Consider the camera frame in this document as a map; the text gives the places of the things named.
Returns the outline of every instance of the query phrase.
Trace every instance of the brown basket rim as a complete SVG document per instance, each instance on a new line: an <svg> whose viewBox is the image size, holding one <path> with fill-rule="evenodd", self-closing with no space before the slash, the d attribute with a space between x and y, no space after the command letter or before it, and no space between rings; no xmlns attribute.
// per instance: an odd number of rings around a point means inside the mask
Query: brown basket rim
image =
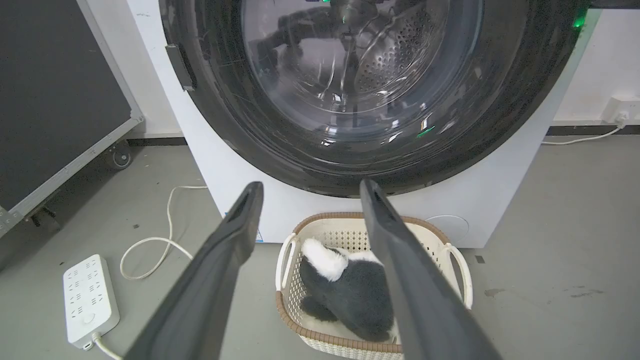
<svg viewBox="0 0 640 360"><path fill-rule="evenodd" d="M312 215L304 220L302 220L293 230L295 234L298 234L305 226L311 224L314 221L323 220L323 219L335 219L335 218L357 218L363 219L363 213L321 213ZM421 220L418 218L412 217L402 217L404 222L408 222L409 224L415 224L421 227L426 228L427 230L434 233L440 241L444 245L448 244L450 241L448 237L441 232L437 227L430 224L425 220ZM281 291L276 291L276 307L278 308L278 312L280 313L280 318L284 321L287 326L293 330L296 334L300 336L304 336L305 338L310 338L317 341L322 341L323 343L328 343L331 345L337 345L340 347L353 348L357 350L368 350L375 352L388 352L388 353L400 353L402 354L402 345L395 344L382 344L382 343L372 343L370 341L358 341L340 338L338 336L332 336L323 334L321 332L309 330L307 328L302 327L300 324L296 323L287 312L284 306L284 296Z"/></svg>

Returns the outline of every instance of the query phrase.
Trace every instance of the green light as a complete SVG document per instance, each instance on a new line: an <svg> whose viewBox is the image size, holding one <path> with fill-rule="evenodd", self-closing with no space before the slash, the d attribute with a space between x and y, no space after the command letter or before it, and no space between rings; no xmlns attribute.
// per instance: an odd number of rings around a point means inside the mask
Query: green light
<svg viewBox="0 0 640 360"><path fill-rule="evenodd" d="M581 8L580 10L578 10L578 14L575 18L575 21L573 22L574 28L581 28L584 25L584 21L587 18L587 10L588 8Z"/></svg>
<svg viewBox="0 0 640 360"><path fill-rule="evenodd" d="M426 133L430 132L431 130L433 130L433 128L434 128L434 127L436 127L436 126L435 126L435 125L434 125L434 126L431 126L429 129L426 129L425 131L423 131L423 132L419 133L419 134L418 134L418 136L416 136L416 137L417 137L417 138L421 137L422 135L424 135L424 134L426 134Z"/></svg>

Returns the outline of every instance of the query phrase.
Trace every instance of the gray floor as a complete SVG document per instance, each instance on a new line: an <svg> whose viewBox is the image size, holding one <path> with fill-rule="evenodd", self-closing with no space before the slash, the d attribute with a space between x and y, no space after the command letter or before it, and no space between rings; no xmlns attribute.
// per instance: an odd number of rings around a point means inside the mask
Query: gray floor
<svg viewBox="0 0 640 360"><path fill-rule="evenodd" d="M464 251L472 312L505 359L637 358L638 153L640 136L543 147L488 246ZM59 233L22 224L2 238L3 359L106 359L69 345L63 317L61 276L94 253L108 261L122 317L104 340L124 354L187 259L171 251L156 273L134 282L120 276L120 257L137 240L167 235L166 199L180 184L202 184L186 147L144 148L117 174L91 164L52 201L65 223ZM220 221L214 209L206 190L176 194L176 237L191 252ZM282 324L274 305L278 250L258 244L241 270L221 358L337 359ZM162 251L151 244L126 269L141 274Z"/></svg>

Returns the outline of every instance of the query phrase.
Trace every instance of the front-loading washing machine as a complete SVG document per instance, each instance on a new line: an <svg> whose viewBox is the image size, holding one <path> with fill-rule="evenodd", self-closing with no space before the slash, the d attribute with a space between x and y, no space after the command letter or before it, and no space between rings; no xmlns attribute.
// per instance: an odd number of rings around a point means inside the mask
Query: front-loading washing machine
<svg viewBox="0 0 640 360"><path fill-rule="evenodd" d="M88 1L127 82L153 66L161 88L140 96L169 102L219 210L264 183L257 241L282 242L310 215L360 211L369 177L401 215L476 248L554 118L599 16L588 6ZM117 54L140 39L146 54Z"/></svg>

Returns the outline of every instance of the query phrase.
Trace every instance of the blue sticker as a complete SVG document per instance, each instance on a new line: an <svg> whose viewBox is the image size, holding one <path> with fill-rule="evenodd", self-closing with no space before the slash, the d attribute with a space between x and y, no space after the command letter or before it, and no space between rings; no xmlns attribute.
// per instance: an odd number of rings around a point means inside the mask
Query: blue sticker
<svg viewBox="0 0 640 360"><path fill-rule="evenodd" d="M258 230L258 233L255 235L255 242L257 243L264 243L264 240L262 239L262 235L260 235L260 230Z"/></svg>

